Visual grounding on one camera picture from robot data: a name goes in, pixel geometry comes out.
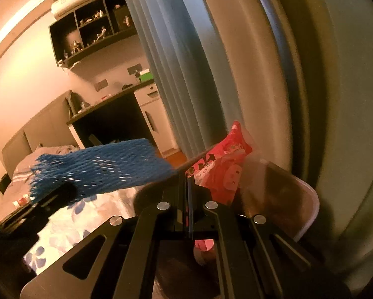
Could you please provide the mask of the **blue foam net sleeve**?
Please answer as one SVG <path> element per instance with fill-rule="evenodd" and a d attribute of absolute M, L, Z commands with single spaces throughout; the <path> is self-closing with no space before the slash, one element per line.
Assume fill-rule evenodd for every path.
<path fill-rule="evenodd" d="M 37 202 L 65 182 L 78 189 L 75 201 L 120 189 L 159 182 L 175 174 L 145 138 L 80 149 L 63 155 L 43 154 L 32 168 L 30 198 Z"/>

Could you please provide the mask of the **red snack bag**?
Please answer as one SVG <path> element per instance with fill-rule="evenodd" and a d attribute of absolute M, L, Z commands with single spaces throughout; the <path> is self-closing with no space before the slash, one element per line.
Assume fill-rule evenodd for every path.
<path fill-rule="evenodd" d="M 239 188 L 245 157 L 253 147 L 243 136 L 243 127 L 235 121 L 230 132 L 187 171 L 195 184 L 209 189 L 217 203 L 231 205 Z"/>

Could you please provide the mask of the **pink plastic bag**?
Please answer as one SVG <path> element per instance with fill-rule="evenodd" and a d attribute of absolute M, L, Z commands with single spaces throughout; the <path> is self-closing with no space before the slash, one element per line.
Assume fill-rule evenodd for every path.
<path fill-rule="evenodd" d="M 193 249 L 195 261 L 199 265 L 206 265 L 216 260 L 215 242 L 213 239 L 208 240 L 195 240 Z"/>

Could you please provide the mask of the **beige trash bin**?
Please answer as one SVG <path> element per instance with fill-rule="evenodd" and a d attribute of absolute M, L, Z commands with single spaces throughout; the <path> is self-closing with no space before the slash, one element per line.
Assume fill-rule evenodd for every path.
<path fill-rule="evenodd" d="M 222 298 L 217 258 L 199 265 L 193 255 L 197 239 L 188 229 L 187 171 L 198 160 L 200 158 L 175 170 L 174 175 L 181 174 L 185 178 L 183 192 L 175 206 L 176 220 L 171 230 L 162 236 L 157 250 L 154 281 L 158 281 L 168 298 Z M 136 216 L 141 212 L 137 201 L 140 191 L 133 203 Z M 319 199 L 310 185 L 252 152 L 245 157 L 239 188 L 233 202 L 227 206 L 248 218 L 267 217 L 298 243 L 317 217 Z"/>

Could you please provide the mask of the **black bedside table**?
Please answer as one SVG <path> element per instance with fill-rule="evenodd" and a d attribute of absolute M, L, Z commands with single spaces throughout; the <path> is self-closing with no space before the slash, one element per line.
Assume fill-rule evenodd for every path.
<path fill-rule="evenodd" d="M 4 174 L 2 177 L 1 177 L 1 180 L 0 180 L 0 192 L 2 194 L 5 193 L 5 191 L 7 190 L 8 186 L 11 184 L 12 180 L 10 178 L 10 176 L 6 173 Z"/>

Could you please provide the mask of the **floral white blue bedsheet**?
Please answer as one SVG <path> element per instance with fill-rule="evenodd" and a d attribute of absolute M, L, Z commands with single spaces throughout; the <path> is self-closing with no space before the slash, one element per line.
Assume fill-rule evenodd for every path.
<path fill-rule="evenodd" d="M 133 201 L 137 192 L 138 188 L 120 189 L 61 208 L 49 218 L 37 243 L 24 255 L 26 264 L 39 274 L 110 217 L 135 216 Z"/>

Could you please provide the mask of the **grey upholstered headboard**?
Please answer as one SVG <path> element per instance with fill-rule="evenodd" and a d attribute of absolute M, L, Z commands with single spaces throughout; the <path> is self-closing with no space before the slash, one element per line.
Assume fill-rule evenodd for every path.
<path fill-rule="evenodd" d="M 3 165 L 12 177 L 17 164 L 39 146 L 58 147 L 77 143 L 68 128 L 74 114 L 81 110 L 82 98 L 69 90 L 30 119 L 3 147 Z"/>

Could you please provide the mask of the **dark desk with white drawers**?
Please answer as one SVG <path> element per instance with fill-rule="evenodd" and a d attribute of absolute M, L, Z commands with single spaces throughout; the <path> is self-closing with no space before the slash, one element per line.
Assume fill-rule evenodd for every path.
<path fill-rule="evenodd" d="M 162 157 L 179 151 L 154 80 L 108 96 L 73 116 L 67 125 L 80 148 L 146 138 Z"/>

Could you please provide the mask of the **green box on desk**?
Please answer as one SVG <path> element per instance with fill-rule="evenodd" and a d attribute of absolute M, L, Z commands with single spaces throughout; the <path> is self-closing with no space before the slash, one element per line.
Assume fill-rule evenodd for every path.
<path fill-rule="evenodd" d="M 139 76 L 140 82 L 146 82 L 153 79 L 153 74 L 148 72 Z"/>

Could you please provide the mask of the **blue grey curtain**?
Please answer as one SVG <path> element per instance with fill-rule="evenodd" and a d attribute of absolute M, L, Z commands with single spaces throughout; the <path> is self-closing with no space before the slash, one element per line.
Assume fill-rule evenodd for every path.
<path fill-rule="evenodd" d="M 373 298 L 373 1 L 126 0 L 189 157 L 239 120 L 253 212 L 277 173 L 312 186 L 301 238 L 354 298 Z"/>

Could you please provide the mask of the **dark wall shelf unit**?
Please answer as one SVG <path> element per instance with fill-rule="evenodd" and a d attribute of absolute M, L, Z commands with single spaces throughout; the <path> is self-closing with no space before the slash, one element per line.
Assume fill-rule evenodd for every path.
<path fill-rule="evenodd" d="M 53 23 L 49 34 L 57 66 L 70 69 L 137 31 L 126 0 L 92 0 Z"/>

